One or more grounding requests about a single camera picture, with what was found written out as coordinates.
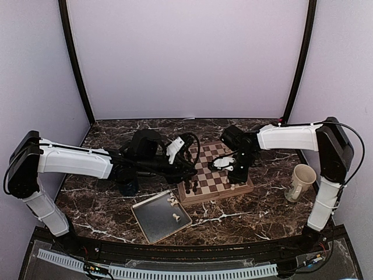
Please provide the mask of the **wooden chess board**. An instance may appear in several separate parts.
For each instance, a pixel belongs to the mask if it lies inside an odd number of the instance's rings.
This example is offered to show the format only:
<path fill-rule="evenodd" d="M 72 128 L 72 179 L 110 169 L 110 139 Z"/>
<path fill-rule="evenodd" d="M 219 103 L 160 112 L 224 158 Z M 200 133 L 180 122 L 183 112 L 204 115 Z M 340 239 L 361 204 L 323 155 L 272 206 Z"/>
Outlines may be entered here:
<path fill-rule="evenodd" d="M 227 170 L 211 172 L 208 169 L 208 163 L 214 158 L 231 153 L 231 150 L 220 142 L 209 142 L 201 144 L 199 160 L 195 166 L 198 171 L 193 176 L 193 181 L 198 182 L 196 192 L 185 193 L 184 182 L 178 184 L 180 202 L 183 206 L 197 203 L 233 197 L 250 193 L 254 190 L 254 185 L 249 178 L 244 184 L 236 184 L 235 190 L 231 190 L 231 184 L 228 183 Z"/>

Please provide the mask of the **metal tray wooden rim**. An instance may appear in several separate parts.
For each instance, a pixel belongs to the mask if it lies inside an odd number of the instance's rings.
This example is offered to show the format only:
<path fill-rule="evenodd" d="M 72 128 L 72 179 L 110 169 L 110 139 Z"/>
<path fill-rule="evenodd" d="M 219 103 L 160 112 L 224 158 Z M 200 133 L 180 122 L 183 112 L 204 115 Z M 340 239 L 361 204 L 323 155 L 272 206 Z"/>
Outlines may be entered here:
<path fill-rule="evenodd" d="M 181 219 L 179 222 L 174 220 L 172 207 L 167 201 L 170 195 L 175 196 L 170 190 L 164 191 L 131 207 L 132 213 L 149 244 L 156 244 L 192 224 L 192 219 L 180 202 L 177 214 Z"/>

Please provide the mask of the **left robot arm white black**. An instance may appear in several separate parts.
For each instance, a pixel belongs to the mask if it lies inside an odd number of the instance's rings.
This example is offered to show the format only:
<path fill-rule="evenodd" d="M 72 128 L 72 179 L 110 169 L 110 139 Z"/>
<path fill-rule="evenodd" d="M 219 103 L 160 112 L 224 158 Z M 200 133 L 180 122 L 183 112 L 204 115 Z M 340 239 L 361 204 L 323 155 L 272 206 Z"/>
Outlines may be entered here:
<path fill-rule="evenodd" d="M 119 149 L 92 149 L 56 143 L 29 131 L 12 153 L 3 178 L 3 191 L 22 200 L 50 230 L 69 254 L 82 250 L 67 216 L 44 190 L 40 174 L 56 173 L 94 177 L 118 184 L 127 194 L 138 190 L 138 177 L 162 176 L 177 184 L 197 174 L 198 159 L 185 153 L 198 137 L 186 132 L 164 143 L 155 130 L 136 131 Z"/>

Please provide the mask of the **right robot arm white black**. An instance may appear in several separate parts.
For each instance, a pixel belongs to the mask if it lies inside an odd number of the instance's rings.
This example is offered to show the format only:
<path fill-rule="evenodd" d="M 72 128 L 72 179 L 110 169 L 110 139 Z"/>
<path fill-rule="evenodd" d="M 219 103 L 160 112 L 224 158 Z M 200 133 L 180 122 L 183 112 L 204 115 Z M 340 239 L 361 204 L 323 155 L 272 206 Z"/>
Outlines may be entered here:
<path fill-rule="evenodd" d="M 310 253 L 320 243 L 321 232 L 335 209 L 343 190 L 353 178 L 348 174 L 354 159 L 354 148 L 345 130 L 356 131 L 335 117 L 304 124 L 257 125 L 245 132 L 235 125 L 226 128 L 220 140 L 232 151 L 210 164 L 211 169 L 228 171 L 231 184 L 248 180 L 249 168 L 261 151 L 294 149 L 318 154 L 320 182 L 313 209 L 307 220 L 307 231 L 297 241 L 298 249 Z"/>

